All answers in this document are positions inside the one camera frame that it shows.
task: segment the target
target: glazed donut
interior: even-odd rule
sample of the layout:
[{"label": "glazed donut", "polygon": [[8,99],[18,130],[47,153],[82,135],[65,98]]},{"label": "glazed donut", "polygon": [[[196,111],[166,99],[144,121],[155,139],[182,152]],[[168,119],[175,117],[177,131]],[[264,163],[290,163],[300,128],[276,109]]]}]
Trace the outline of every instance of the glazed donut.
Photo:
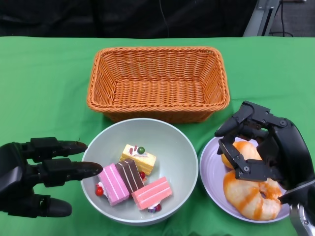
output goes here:
[{"label": "glazed donut", "polygon": [[223,190],[226,199],[248,219],[272,220],[281,210],[278,197],[282,193],[278,183],[271,179],[265,182],[239,180],[235,178],[235,171],[230,171],[224,177]]}]

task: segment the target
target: basket rim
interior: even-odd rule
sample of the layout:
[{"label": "basket rim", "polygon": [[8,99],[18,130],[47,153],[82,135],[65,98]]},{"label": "basket rim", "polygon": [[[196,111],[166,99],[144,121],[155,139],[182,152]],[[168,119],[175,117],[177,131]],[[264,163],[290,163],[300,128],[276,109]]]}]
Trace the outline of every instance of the basket rim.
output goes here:
[{"label": "basket rim", "polygon": [[[220,79],[223,81],[223,87],[221,87],[223,99],[217,103],[208,103],[208,104],[195,104],[195,103],[148,103],[148,104],[122,104],[122,105],[114,105],[114,104],[100,104],[95,101],[94,98],[94,85],[96,76],[94,76],[93,71],[98,70],[100,57],[104,55],[104,53],[111,53],[111,52],[125,52],[125,51],[139,51],[147,50],[147,51],[210,51],[211,53],[215,54],[217,60],[220,64]],[[180,46],[180,47],[112,47],[112,48],[105,48],[97,52],[95,55],[92,73],[90,77],[89,87],[88,87],[88,95],[87,95],[87,105],[91,110],[97,112],[104,112],[104,113],[112,113],[112,112],[119,112],[119,113],[129,113],[129,112],[174,112],[174,111],[199,111],[199,112],[213,112],[218,111],[226,108],[230,102],[230,94],[227,84],[227,75],[223,63],[223,58],[217,49],[213,47],[200,47],[200,46]]]}]

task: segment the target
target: cake slice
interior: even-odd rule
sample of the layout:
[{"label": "cake slice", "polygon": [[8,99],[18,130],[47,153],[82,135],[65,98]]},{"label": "cake slice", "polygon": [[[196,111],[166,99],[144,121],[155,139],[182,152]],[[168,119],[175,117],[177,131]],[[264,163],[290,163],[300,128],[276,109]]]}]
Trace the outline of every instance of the cake slice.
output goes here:
[{"label": "cake slice", "polygon": [[146,175],[149,175],[157,158],[147,152],[140,154],[138,151],[141,149],[144,150],[143,147],[131,146],[127,144],[119,161],[124,161],[128,158],[131,158],[135,161],[138,171],[143,171]]},{"label": "cake slice", "polygon": [[129,198],[129,191],[114,164],[106,166],[98,178],[111,206]]},{"label": "cake slice", "polygon": [[155,206],[164,198],[172,195],[172,189],[166,177],[162,177],[153,183],[132,193],[132,197],[140,210]]},{"label": "cake slice", "polygon": [[128,158],[115,166],[130,194],[144,187],[134,160]]}]

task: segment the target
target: decorative cherry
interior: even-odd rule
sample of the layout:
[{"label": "decorative cherry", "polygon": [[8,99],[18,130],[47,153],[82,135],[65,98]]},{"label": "decorative cherry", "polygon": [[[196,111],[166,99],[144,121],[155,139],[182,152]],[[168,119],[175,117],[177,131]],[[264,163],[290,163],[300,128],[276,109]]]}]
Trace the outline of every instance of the decorative cherry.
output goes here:
[{"label": "decorative cherry", "polygon": [[139,154],[144,154],[144,147],[138,147],[138,153]]},{"label": "decorative cherry", "polygon": [[158,204],[156,207],[155,207],[156,211],[160,211],[162,209],[161,207],[161,204]]},{"label": "decorative cherry", "polygon": [[98,187],[95,191],[97,196],[102,196],[104,194],[104,190],[101,187]]},{"label": "decorative cherry", "polygon": [[146,177],[146,174],[143,171],[139,172],[139,175],[142,179],[144,179]]}]

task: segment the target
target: cable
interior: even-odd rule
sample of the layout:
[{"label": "cable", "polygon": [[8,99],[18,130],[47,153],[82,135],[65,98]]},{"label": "cable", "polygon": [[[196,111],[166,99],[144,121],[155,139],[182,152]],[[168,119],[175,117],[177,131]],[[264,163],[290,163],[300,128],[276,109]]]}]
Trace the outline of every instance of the cable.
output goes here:
[{"label": "cable", "polygon": [[281,6],[281,24],[282,24],[282,32],[280,31],[277,31],[277,32],[269,32],[269,34],[271,34],[272,36],[274,36],[274,33],[282,33],[282,37],[285,37],[286,34],[290,35],[292,38],[293,38],[293,34],[292,33],[289,33],[289,32],[286,32],[284,30],[284,1],[283,0],[280,0],[280,3],[277,7],[277,10],[276,10],[276,13],[275,13],[275,16],[279,10]]},{"label": "cable", "polygon": [[162,5],[161,5],[161,0],[158,0],[159,1],[159,8],[161,10],[161,13],[162,13],[162,17],[163,17],[163,20],[165,22],[165,25],[166,25],[166,28],[167,28],[167,38],[169,38],[169,27],[168,27],[168,23],[166,21],[166,18],[164,16],[164,13],[163,13],[163,10],[162,10]]},{"label": "cable", "polygon": [[277,14],[277,12],[278,12],[278,10],[279,10],[280,6],[281,6],[281,1],[280,1],[279,5],[278,5],[278,7],[277,7],[277,10],[276,10],[275,15]]},{"label": "cable", "polygon": [[281,0],[281,23],[282,23],[282,36],[284,37],[284,1]]},{"label": "cable", "polygon": [[[270,34],[273,36],[274,33],[283,33],[282,31],[277,31],[277,32],[270,32]],[[292,33],[289,32],[284,32],[285,34],[290,35],[292,38],[294,37]]]}]

